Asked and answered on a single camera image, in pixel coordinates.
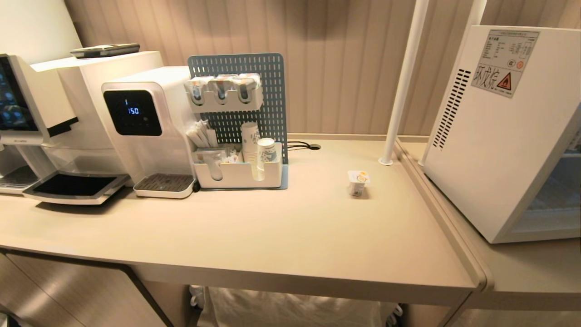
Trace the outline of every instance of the white pole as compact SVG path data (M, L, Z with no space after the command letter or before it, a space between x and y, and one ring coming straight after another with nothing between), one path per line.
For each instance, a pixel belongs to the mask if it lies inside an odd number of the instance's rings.
M383 156L379 163L385 166L393 165L392 152L396 142L397 130L401 121L403 107L406 104L407 90L410 87L411 74L414 71L415 56L418 53L419 41L422 37L426 12L429 0L416 0L414 16L411 19L410 35L407 37L406 54L401 65L399 83L397 85L396 98L393 101L392 117L389 121L388 136L385 138Z
M458 48L458 54L456 55L456 61L454 62L454 67L452 68L452 74L455 74L458 71L458 60L460 59L460 53L464 49L464 44L466 43L466 39L468 38L468 32L470 31L470 27L473 25L480 25L480 21L482 20L482 15L484 14L484 9L486 8L486 2L488 0L473 0L472 1L472 8L470 9L470 14L468 15L468 20L466 21L466 26L464 27L464 34L462 35L462 41L460 42L460 47ZM446 92L450 92L452 84L452 79L448 81L448 86L446 87ZM436 117L436 121L438 118L442 116L442 113L438 113ZM428 140L428 144L432 144L434 135L436 130L436 124L432 127L432 133L430 134L430 139ZM428 156L428 150L430 147L426 147L424 151L424 156L418 161L420 166L424 165L424 161Z

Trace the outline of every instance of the ventilation slot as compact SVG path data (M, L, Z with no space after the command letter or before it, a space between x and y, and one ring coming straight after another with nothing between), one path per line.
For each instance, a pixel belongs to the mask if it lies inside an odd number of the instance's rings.
M466 86L470 80L471 72L459 69L456 77L454 78L454 83L452 84L452 91L448 96L446 101L446 107L444 108L444 114L440 121L440 125L437 128L436 136L432 145L434 147L440 147L444 149L446 139L450 134L450 129L452 128L452 123L458 114L458 109L460 108L460 103L464 92L466 92Z

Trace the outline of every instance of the white organizer caddy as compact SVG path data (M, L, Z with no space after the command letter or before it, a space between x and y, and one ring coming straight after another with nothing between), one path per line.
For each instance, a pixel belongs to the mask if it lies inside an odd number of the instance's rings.
M276 143L277 151L281 153L282 144ZM195 163L194 169L204 189L274 189L282 184L282 159L278 162L264 163L264 179L257 180L252 175L249 162L220 163L222 179L214 180L206 163Z
M186 93L188 94L188 102L190 108L194 113L202 113L202 112L232 112L232 111L257 111L260 110L260 107L263 103L263 95L262 95L262 85L258 86L255 89L248 91L251 95L251 101L249 103L244 103L240 101L238 98L238 91L237 90L228 90L226 91L226 99L228 102L225 104L219 104L216 102L216 94L212 91L204 91L204 104L197 105L192 102L191 94L186 87Z

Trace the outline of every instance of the condiment organizer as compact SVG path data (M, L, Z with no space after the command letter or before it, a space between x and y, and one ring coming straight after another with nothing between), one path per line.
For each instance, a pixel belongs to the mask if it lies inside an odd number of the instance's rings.
M201 119L207 119L216 131L219 144L242 143L240 126L245 122L257 122L261 137L273 138L282 158L278 162L264 164L264 179L257 180L247 162L221 163L221 180L210 176L205 163L194 163L196 175L203 189L285 189L288 185L288 153L286 148L286 101L284 62L280 54L243 54L219 56L191 56L188 59L191 78L218 76L219 74L258 73L261 86L254 89L253 101L244 104L238 101L236 90L229 90L228 97L236 99L241 109L220 105L210 93L211 101L205 98L203 105L190 103L192 111ZM258 110L246 107L257 105Z
M282 144L276 143L278 151L282 151ZM204 189L276 189L282 184L282 161L264 163L264 179L257 180L252 175L249 162L220 163L222 179L214 180L210 169L205 163L195 163L196 176L200 186Z
M258 86L254 88L248 93L252 96L251 101L249 103L244 103L239 100L238 98L238 90L228 90L226 91L226 99L228 102L225 104L219 104L216 101L216 94L212 91L205 91L204 92L204 104L197 105L194 104L192 99L192 95L189 93L188 89L186 88L186 93L188 94L188 102L190 108L194 113L203 113L203 112L232 112L232 111L257 111L260 110L260 107L263 103L263 95L262 95L262 86Z

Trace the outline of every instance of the coffee machine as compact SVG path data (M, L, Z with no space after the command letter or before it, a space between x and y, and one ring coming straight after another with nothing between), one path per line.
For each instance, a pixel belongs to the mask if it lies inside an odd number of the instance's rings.
M103 85L105 126L138 196L185 198L192 193L195 122L183 83L187 66L161 67Z
M101 204L130 181L100 116L101 85L163 66L158 52L26 64L1 55L0 143L15 145L39 180L25 197Z
M0 143L0 194L22 194L38 181L18 149Z

